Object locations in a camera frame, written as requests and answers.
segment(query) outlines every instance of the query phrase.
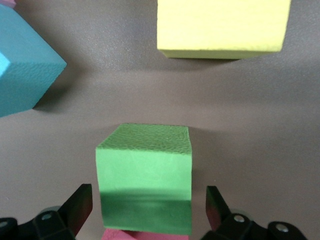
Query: foam cube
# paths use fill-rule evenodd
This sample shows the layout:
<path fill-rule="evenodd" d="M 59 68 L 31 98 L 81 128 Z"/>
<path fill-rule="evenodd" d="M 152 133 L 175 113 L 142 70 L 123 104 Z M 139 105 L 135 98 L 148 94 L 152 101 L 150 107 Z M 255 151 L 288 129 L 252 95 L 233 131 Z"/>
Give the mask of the foam cube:
<path fill-rule="evenodd" d="M 0 117 L 32 109 L 66 62 L 12 8 L 0 4 Z"/>
<path fill-rule="evenodd" d="M 15 0 L 0 0 L 0 4 L 5 5 L 12 9 L 16 6 Z"/>
<path fill-rule="evenodd" d="M 291 0 L 158 0 L 168 58 L 245 59 L 282 49 Z"/>
<path fill-rule="evenodd" d="M 106 229 L 101 240 L 189 240 L 189 236 Z"/>
<path fill-rule="evenodd" d="M 122 124 L 96 148 L 96 168 L 106 228 L 191 234 L 188 127 Z"/>

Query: gray surface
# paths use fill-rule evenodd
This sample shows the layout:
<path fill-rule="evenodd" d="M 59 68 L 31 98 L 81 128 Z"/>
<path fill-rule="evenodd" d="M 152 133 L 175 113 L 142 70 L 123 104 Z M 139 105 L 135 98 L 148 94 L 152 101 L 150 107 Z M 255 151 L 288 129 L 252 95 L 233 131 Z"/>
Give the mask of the gray surface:
<path fill-rule="evenodd" d="M 292 0 L 282 52 L 238 61 L 166 59 L 155 0 L 28 0 L 16 7 L 68 67 L 35 109 L 0 118 L 0 216 L 23 223 L 93 184 L 78 240 L 103 234 L 95 147 L 118 124 L 190 126 L 193 234 L 206 185 L 266 227 L 320 239 L 320 4 Z"/>

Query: silver screw head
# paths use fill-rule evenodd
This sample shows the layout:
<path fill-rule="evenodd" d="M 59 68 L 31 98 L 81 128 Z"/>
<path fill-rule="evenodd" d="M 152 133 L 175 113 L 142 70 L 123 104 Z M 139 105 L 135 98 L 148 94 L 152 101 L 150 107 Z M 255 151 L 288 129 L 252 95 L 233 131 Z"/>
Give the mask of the silver screw head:
<path fill-rule="evenodd" d="M 277 225 L 275 225 L 275 227 L 276 227 L 276 229 L 278 229 L 280 232 L 283 232 L 283 233 L 289 232 L 289 229 L 288 229 L 285 225 L 283 225 L 283 224 L 281 224 L 281 223 L 278 223 Z"/>
<path fill-rule="evenodd" d="M 240 215 L 235 215 L 233 219 L 238 223 L 244 223 L 245 222 L 244 217 L 240 216 Z"/>
<path fill-rule="evenodd" d="M 0 222 L 0 228 L 3 228 L 3 227 L 5 227 L 5 226 L 7 226 L 8 225 L 8 222 L 7 221 L 2 221 L 2 222 Z"/>
<path fill-rule="evenodd" d="M 51 218 L 51 213 L 45 214 L 42 216 L 41 220 L 47 220 Z"/>

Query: pink block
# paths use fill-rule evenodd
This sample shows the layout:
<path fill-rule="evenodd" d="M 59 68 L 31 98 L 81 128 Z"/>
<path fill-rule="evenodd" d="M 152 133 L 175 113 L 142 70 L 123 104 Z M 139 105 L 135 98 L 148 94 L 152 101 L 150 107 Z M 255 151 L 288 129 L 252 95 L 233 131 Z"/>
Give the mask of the pink block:
<path fill-rule="evenodd" d="M 0 4 L 5 5 L 12 9 L 16 6 L 15 0 L 0 0 Z"/>
<path fill-rule="evenodd" d="M 101 240 L 189 240 L 187 235 L 171 235 L 142 231 L 105 230 Z"/>

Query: green cube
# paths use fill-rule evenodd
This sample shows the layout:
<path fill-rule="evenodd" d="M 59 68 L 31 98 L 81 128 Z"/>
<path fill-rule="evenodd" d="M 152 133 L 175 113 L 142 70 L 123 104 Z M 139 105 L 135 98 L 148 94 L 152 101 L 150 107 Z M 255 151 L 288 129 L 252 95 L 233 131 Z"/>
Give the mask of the green cube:
<path fill-rule="evenodd" d="M 96 148 L 96 168 L 106 228 L 191 234 L 188 127 L 122 124 Z"/>

